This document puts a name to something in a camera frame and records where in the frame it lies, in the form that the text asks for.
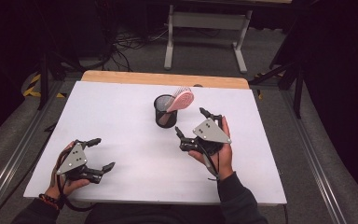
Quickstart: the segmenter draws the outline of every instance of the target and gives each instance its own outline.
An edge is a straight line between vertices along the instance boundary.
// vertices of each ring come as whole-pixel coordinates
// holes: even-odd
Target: hand
[[[222,118],[222,129],[223,129],[223,132],[225,132],[225,134],[228,137],[230,137],[226,117]],[[198,151],[190,150],[188,152],[188,155],[190,155],[197,161],[201,162],[202,164],[205,164],[205,160],[204,160],[202,154],[200,154]],[[222,149],[220,149],[220,151],[218,151],[217,153],[213,154],[211,156],[211,159],[213,161],[214,166],[216,167],[216,169],[219,172],[220,180],[224,180],[234,173],[234,171],[232,170],[232,166],[231,166],[232,150],[231,150],[230,144],[227,144],[227,143],[223,144]]]
[[[70,143],[64,150],[71,148],[73,146],[74,142]],[[46,190],[45,194],[49,197],[58,200],[60,197],[60,191],[58,190],[57,185],[57,175],[56,175],[56,167],[54,166],[53,171],[51,172],[51,180],[50,180],[50,186]],[[61,176],[61,184],[65,183],[65,180]],[[79,179],[76,181],[66,181],[65,187],[63,188],[63,193],[68,196],[70,195],[75,189],[80,189],[84,186],[87,186],[90,182],[88,179]]]

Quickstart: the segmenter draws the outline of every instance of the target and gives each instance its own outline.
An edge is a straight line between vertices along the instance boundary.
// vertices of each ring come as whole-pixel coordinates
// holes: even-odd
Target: white table
[[[102,138],[86,148],[88,167],[101,169],[114,161],[100,184],[71,195],[84,202],[219,203],[216,183],[207,169],[179,148],[174,128],[155,123],[153,101],[176,86],[79,81],[34,170],[24,197],[37,197],[49,183],[58,155],[73,140]],[[178,113],[187,137],[205,120],[199,108],[227,117],[233,141],[233,167],[259,204],[285,204],[286,199],[261,118],[250,90],[195,88],[193,104]]]

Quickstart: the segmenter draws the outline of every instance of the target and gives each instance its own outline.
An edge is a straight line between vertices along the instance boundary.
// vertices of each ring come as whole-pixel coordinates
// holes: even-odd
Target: sleeve
[[[227,224],[268,223],[258,211],[255,196],[242,185],[236,173],[219,182],[217,188]]]
[[[12,224],[53,224],[56,223],[60,211],[44,203],[39,199],[34,199],[26,208],[19,212],[11,222]]]

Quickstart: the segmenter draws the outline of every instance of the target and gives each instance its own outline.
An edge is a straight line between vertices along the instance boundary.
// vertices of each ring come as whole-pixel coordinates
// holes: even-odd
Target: wristband
[[[39,194],[39,199],[42,200],[44,203],[53,206],[57,210],[61,210],[64,205],[62,197],[60,197],[59,200],[56,200],[46,194]]]

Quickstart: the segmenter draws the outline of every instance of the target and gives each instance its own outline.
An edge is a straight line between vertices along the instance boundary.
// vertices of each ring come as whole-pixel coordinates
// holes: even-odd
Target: mesh pencil cup
[[[156,111],[156,124],[161,128],[171,128],[176,124],[178,111],[167,112],[173,102],[174,97],[169,94],[160,95],[154,101]]]

